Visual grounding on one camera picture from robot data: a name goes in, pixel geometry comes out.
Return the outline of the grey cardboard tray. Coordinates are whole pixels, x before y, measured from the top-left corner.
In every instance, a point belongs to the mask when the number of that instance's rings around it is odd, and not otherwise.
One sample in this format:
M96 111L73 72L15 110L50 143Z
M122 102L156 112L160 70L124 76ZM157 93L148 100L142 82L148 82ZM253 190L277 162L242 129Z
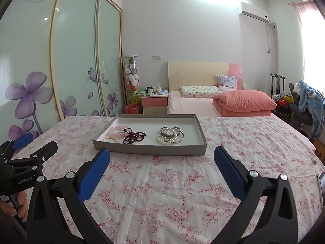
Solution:
M177 144L161 144L158 141L159 130L163 127L179 127L184 139ZM123 143L130 132L145 133L140 142ZM204 155L207 142L196 115L118 115L115 116L93 138L95 149L106 148L111 152L141 155L192 156Z

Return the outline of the lavender small pillow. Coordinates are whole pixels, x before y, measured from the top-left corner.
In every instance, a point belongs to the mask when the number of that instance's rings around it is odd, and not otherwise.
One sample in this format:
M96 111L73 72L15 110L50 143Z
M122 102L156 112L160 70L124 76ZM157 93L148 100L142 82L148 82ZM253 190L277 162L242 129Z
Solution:
M221 91L237 90L237 76L218 75L218 88Z

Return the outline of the blue bin with red bag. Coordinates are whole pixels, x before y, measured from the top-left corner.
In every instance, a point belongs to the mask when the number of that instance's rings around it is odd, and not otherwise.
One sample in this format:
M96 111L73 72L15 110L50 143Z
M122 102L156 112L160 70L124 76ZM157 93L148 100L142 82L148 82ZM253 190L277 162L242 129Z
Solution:
M137 104L129 104L124 107L124 113L128 115L134 115L140 113L140 107Z

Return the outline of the pink bed mattress sheet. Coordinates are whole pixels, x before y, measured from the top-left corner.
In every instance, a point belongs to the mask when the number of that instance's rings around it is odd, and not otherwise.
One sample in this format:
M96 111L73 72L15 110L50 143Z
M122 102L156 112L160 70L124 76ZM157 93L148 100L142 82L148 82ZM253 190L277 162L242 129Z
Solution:
M257 117L268 116L279 121L281 128L289 131L291 135L296 135L306 146L313 152L316 151L315 146L301 134L283 120L279 119L271 113L271 111L252 111L252 112L232 112L226 111L225 115L220 114L219 110L213 103L212 98L183 98L181 93L172 90L169 94L167 105L168 114L196 114L197 117Z

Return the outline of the silver bangle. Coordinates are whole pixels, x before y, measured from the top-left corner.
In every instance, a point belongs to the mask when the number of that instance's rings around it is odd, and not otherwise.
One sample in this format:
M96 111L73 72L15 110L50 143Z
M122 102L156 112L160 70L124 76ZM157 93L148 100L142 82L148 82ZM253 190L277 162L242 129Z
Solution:
M177 144L184 139L183 131L177 127L163 127L159 130L158 141L161 144Z

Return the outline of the floral white pillow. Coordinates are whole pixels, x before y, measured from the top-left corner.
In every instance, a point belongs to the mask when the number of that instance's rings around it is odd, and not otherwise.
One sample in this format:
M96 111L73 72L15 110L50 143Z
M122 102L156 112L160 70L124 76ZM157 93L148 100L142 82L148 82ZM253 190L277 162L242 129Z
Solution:
M183 98L213 98L222 93L222 91L215 85L182 86L180 89Z

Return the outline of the white mug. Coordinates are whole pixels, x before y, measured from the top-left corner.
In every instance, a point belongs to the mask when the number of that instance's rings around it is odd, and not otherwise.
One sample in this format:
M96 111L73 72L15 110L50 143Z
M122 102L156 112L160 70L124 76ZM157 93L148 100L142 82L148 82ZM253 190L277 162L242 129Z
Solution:
M153 90L154 90L153 88L148 88L147 89L148 95L152 95L153 94Z

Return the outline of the folded salmon duvet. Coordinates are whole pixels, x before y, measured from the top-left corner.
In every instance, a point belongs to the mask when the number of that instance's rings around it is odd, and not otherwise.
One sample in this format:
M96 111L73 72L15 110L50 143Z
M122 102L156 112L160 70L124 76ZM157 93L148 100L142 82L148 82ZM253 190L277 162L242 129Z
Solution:
M275 101L258 90L222 92L213 98L213 104L223 117L271 116Z

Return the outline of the pink white nightstand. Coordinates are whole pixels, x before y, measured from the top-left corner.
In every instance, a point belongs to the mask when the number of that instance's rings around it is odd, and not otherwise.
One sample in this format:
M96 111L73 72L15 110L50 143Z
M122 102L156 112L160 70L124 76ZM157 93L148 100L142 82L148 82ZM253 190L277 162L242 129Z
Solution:
M167 114L169 94L152 94L141 97L143 113L146 115Z

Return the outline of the clear tube of plush toys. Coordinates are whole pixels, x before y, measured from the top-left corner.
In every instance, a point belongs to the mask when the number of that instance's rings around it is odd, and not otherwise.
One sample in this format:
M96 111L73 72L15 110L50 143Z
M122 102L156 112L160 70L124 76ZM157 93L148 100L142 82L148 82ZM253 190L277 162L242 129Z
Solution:
M127 104L132 105L138 105L140 102L137 58L137 55L125 56L123 67Z

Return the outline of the sliding wardrobe with flowers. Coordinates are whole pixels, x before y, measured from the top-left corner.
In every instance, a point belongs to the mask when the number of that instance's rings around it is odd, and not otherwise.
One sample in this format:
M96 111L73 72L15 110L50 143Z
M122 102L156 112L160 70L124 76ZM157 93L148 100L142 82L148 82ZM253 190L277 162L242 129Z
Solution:
M122 0L1 0L1 141L125 104Z

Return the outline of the cream pink headboard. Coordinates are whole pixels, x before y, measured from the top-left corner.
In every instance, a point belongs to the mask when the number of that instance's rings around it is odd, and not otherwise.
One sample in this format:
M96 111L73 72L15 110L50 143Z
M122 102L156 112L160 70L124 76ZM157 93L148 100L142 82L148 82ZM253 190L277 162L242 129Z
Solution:
M242 89L242 68L239 64L209 61L168 62L169 90L180 91L181 86L217 85L218 75L238 77L237 88Z

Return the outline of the blue plush garment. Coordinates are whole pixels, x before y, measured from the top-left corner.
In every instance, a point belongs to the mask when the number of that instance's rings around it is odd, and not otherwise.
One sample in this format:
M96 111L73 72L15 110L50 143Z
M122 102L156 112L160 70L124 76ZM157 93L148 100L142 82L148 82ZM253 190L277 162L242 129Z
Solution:
M299 81L300 87L300 101L299 111L306 110L312 116L312 125L309 131L308 139L314 139L320 135L324 123L324 96L322 93L304 82L303 79Z

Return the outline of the white air conditioner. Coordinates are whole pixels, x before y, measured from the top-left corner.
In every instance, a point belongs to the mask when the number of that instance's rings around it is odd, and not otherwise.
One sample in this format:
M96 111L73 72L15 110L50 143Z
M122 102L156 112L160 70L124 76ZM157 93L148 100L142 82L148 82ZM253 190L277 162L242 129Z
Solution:
M237 8L237 11L239 15L245 15L266 24L269 23L268 13L259 7L241 2Z

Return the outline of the floral pink bedsheet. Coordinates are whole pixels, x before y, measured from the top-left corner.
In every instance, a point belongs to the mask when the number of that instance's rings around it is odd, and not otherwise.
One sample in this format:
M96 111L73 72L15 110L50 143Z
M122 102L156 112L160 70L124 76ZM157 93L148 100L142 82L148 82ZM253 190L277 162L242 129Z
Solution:
M249 170L288 176L303 238L322 211L316 176L324 171L305 137L273 117L201 118L200 125L203 156L111 155L85 202L108 237L114 243L210 243L240 203L214 162L222 145Z

